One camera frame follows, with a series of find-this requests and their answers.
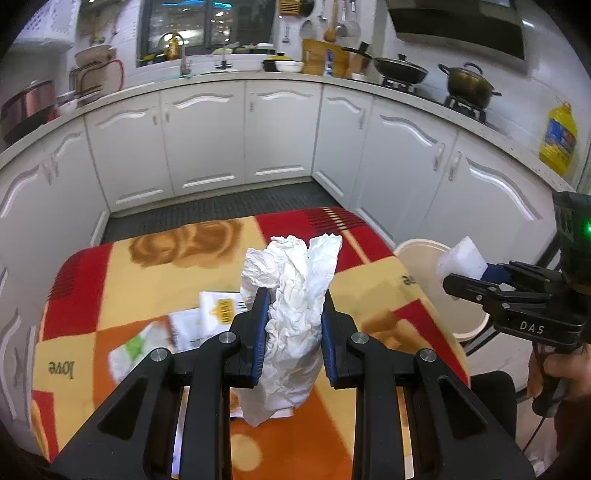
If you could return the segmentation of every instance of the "blue gripper pad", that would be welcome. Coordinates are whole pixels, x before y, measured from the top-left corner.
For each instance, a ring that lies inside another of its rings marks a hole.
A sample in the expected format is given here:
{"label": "blue gripper pad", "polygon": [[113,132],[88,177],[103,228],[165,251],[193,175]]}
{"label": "blue gripper pad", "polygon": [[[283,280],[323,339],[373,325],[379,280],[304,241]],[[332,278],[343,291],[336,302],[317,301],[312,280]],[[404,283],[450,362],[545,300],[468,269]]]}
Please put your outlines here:
{"label": "blue gripper pad", "polygon": [[320,316],[320,325],[322,327],[322,340],[320,345],[322,347],[322,357],[324,358],[324,371],[326,372],[326,377],[329,379],[330,385],[333,386],[337,380],[336,354],[327,317],[328,314],[325,302],[322,315]]}
{"label": "blue gripper pad", "polygon": [[269,306],[271,305],[271,292],[265,289],[265,297],[262,301],[260,309],[256,311],[257,318],[257,330],[256,337],[253,344],[252,352],[252,381],[258,382],[258,379],[262,374],[262,363],[265,358],[265,345],[267,344],[267,332],[265,331],[265,325],[269,319]]}

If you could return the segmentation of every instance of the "white bowl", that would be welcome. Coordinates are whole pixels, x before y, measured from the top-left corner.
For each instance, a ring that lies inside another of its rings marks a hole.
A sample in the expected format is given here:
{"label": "white bowl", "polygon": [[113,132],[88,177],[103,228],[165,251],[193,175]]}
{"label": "white bowl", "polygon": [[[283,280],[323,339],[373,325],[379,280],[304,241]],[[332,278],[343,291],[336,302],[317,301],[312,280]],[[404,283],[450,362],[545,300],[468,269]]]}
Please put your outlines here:
{"label": "white bowl", "polygon": [[302,68],[304,68],[304,62],[293,60],[276,60],[275,67],[277,70],[284,73],[300,73]]}

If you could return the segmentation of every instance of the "pan handle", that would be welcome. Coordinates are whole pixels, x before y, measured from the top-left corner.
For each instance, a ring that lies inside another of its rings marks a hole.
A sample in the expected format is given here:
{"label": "pan handle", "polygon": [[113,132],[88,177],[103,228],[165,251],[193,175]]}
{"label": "pan handle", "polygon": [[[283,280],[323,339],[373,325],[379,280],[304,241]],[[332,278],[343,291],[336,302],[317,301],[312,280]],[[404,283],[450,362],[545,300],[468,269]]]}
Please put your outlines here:
{"label": "pan handle", "polygon": [[465,63],[464,66],[465,67],[474,67],[476,70],[478,70],[478,72],[481,75],[484,74],[484,72],[482,71],[482,69],[478,65],[476,65],[476,63],[472,63],[471,61],[469,61],[469,62]]}

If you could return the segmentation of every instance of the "printed label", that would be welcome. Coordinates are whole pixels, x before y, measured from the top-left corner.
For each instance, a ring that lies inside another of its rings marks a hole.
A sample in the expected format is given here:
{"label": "printed label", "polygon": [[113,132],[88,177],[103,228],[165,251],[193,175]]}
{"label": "printed label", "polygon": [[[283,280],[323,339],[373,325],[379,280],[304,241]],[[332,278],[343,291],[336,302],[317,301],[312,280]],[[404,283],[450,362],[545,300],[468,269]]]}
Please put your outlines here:
{"label": "printed label", "polygon": [[573,155],[577,139],[563,125],[551,119],[548,122],[545,142],[548,145],[555,145],[562,154],[570,158]]}

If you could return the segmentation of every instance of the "kitchen floor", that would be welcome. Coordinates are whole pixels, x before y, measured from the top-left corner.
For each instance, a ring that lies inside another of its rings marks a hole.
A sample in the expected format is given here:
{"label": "kitchen floor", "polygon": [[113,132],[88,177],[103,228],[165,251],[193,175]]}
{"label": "kitchen floor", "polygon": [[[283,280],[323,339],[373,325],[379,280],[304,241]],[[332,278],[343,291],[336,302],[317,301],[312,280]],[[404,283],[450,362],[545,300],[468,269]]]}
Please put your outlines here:
{"label": "kitchen floor", "polygon": [[338,205],[315,181],[230,193],[110,218],[102,243],[163,232],[188,223]]}

